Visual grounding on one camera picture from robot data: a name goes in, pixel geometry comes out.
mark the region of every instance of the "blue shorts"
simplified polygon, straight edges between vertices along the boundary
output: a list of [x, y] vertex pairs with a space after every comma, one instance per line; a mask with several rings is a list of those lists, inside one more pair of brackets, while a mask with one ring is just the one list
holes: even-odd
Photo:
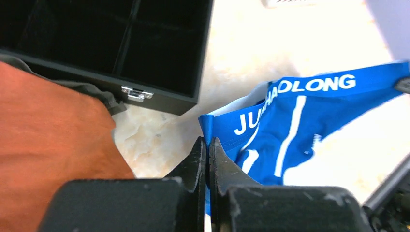
[[[321, 139], [402, 94], [394, 86], [407, 76], [408, 62], [398, 61], [307, 78], [284, 77], [259, 84], [249, 95], [199, 121], [207, 145], [218, 137], [229, 158], [250, 177], [264, 185], [283, 185], [286, 169], [310, 159]], [[209, 194], [206, 212], [210, 213]]]

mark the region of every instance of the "orange fabric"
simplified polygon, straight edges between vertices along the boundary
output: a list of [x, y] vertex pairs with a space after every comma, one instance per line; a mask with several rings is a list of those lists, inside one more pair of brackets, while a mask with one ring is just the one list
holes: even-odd
[[0, 62], [0, 231], [32, 232], [72, 179], [134, 178], [97, 99]]

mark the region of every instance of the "beige table surface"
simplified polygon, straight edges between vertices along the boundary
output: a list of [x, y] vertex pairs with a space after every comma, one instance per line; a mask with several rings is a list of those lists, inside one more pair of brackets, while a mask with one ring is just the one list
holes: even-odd
[[[275, 9], [260, 0], [215, 0], [199, 104], [182, 116], [128, 105], [114, 116], [115, 142], [138, 178], [162, 177], [202, 135], [199, 115], [245, 96], [259, 82], [391, 60], [361, 0]], [[319, 155], [330, 168], [307, 169], [307, 178], [332, 171], [332, 184], [363, 202], [410, 152], [409, 121], [408, 95], [365, 114], [327, 139]]]

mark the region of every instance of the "gray fabric trim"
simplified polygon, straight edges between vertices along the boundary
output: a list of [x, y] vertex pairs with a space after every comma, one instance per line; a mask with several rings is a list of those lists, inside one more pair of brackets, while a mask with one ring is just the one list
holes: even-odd
[[19, 58], [10, 56], [10, 55], [0, 54], [0, 61], [3, 61], [25, 72], [31, 73], [44, 80], [70, 88], [80, 93], [84, 93], [89, 96], [95, 97], [99, 99], [102, 103], [104, 103], [105, 107], [107, 107], [111, 115], [115, 115], [115, 114], [118, 114], [118, 113], [121, 113], [127, 110], [124, 103], [123, 102], [118, 103], [114, 95], [111, 92], [101, 91], [93, 84], [84, 83], [84, 82], [76, 82], [76, 81], [50, 80], [48, 78], [45, 78], [33, 72], [31, 68], [24, 61], [20, 60]]

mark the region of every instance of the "black wooden box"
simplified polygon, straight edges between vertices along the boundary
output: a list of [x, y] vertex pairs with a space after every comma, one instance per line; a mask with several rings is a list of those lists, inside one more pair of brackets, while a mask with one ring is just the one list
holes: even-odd
[[198, 101], [212, 2], [0, 0], [0, 53], [181, 115]]

